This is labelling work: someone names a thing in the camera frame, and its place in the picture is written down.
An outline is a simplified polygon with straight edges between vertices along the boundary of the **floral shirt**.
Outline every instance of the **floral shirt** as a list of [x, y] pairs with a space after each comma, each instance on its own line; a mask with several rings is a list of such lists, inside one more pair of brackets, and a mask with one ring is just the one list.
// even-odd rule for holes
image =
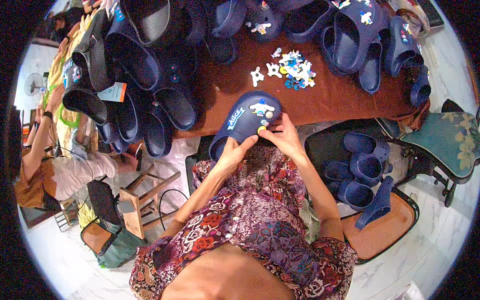
[[[193, 167], [197, 186], [213, 165], [201, 161]], [[184, 267], [230, 242], [272, 272], [296, 299], [344, 299], [357, 254], [333, 238], [307, 243], [299, 216], [304, 193], [293, 161], [277, 148], [254, 146], [237, 174], [190, 215], [182, 230], [138, 248], [132, 291], [138, 299], [160, 299]]]

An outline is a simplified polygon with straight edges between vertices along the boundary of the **green cloth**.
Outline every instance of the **green cloth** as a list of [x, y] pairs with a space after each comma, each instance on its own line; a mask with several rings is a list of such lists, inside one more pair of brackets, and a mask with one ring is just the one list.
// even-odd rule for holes
[[[117, 225], [112, 225], [108, 231], [115, 233], [119, 228], [120, 227]], [[95, 252], [94, 254], [100, 266], [104, 266], [108, 269], [118, 268], [120, 264], [129, 260], [137, 253], [137, 247], [145, 245], [145, 240], [138, 238], [127, 229], [123, 228], [105, 254], [102, 256], [98, 256]]]

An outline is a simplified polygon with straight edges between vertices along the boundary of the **white tiled floor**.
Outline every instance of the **white tiled floor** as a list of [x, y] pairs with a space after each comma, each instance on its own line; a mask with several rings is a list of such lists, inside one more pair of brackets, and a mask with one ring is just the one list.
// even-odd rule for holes
[[[443, 102], [450, 98], [465, 111], [475, 114], [476, 105], [464, 54], [451, 26], [446, 23], [442, 31], [427, 37], [422, 43], [425, 61], [431, 70], [431, 111], [440, 112]], [[300, 135], [305, 139], [334, 124], [304, 126]], [[184, 172], [184, 159], [191, 151], [181, 152], [181, 149], [190, 147], [195, 151], [198, 146], [197, 140], [179, 143], [182, 144], [178, 145], [178, 149], [159, 164], [162, 172], [176, 169]], [[392, 159], [394, 157], [395, 168], [404, 168], [405, 162], [398, 153], [392, 153]], [[122, 182], [129, 180], [131, 178], [123, 178], [115, 184], [124, 186]], [[183, 174], [175, 187], [188, 192], [185, 183]], [[441, 184], [435, 186], [432, 178], [422, 175], [401, 187], [404, 193], [413, 194], [412, 198], [416, 198], [420, 207], [418, 223], [392, 248], [355, 268], [347, 299], [390, 299], [411, 281], [419, 286], [425, 298], [435, 291], [454, 262], [477, 207], [479, 168], [474, 170], [467, 184], [457, 186], [450, 208], [445, 208], [443, 204], [442, 189]], [[162, 211], [171, 209], [173, 204], [180, 205], [183, 199], [171, 196], [169, 201], [171, 205], [166, 201]], [[160, 232], [160, 229], [147, 232], [147, 238], [154, 240]], [[128, 287], [132, 261], [117, 269], [102, 269], [91, 251], [80, 241], [79, 235], [78, 226], [60, 233], [53, 219], [26, 231], [26, 238], [39, 265], [60, 295], [67, 299], [134, 299]]]

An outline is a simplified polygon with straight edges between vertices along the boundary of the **wooden table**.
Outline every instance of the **wooden table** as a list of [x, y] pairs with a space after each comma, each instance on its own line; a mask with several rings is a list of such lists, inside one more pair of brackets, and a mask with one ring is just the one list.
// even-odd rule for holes
[[[295, 125], [333, 120], [369, 119], [409, 114], [415, 109], [409, 103], [409, 89], [403, 73], [392, 78], [382, 71], [380, 90], [374, 95], [363, 91], [355, 76], [335, 77], [314, 43], [294, 44], [282, 35], [277, 40], [259, 44], [248, 32], [236, 36], [238, 58], [230, 66], [218, 66], [209, 59], [205, 51], [197, 71], [193, 95], [199, 101], [199, 120], [193, 129], [178, 131], [175, 138], [187, 138], [215, 134], [230, 111], [244, 93], [254, 90], [251, 71], [257, 66], [265, 76], [256, 89], [264, 90], [277, 97], [283, 110], [290, 115]], [[283, 53], [299, 50], [312, 63], [317, 73], [315, 86], [299, 91], [284, 86], [286, 78], [269, 77], [266, 63], [278, 62], [270, 54], [277, 47]]]

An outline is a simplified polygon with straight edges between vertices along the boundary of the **hand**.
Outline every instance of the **hand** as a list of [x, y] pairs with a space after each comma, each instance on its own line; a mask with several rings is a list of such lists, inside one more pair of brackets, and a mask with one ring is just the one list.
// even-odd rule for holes
[[40, 124], [40, 121], [42, 120], [42, 116], [43, 116], [42, 106], [41, 106], [41, 105], [38, 105], [38, 106], [36, 107], [35, 122], [37, 122], [38, 124]]
[[63, 84], [53, 89], [52, 96], [50, 96], [50, 100], [48, 101], [47, 107], [45, 108], [46, 111], [53, 113], [60, 106], [63, 92], [65, 92], [65, 87], [63, 86]]
[[59, 49], [57, 50], [57, 55], [59, 55], [60, 53], [63, 52], [63, 50], [65, 49], [65, 46], [67, 46], [67, 43], [68, 43], [68, 39], [64, 38], [63, 41], [59, 45]]
[[305, 156], [305, 150], [300, 143], [297, 130], [286, 113], [282, 113], [281, 125], [274, 128], [274, 131], [280, 132], [273, 133], [269, 130], [260, 130], [258, 135], [274, 143], [283, 154], [290, 157], [295, 163]]
[[238, 169], [239, 163], [245, 157], [245, 153], [258, 141], [257, 135], [252, 135], [239, 145], [237, 141], [229, 137], [223, 149], [222, 156], [216, 163], [212, 172], [219, 172], [219, 175], [225, 179], [232, 176]]

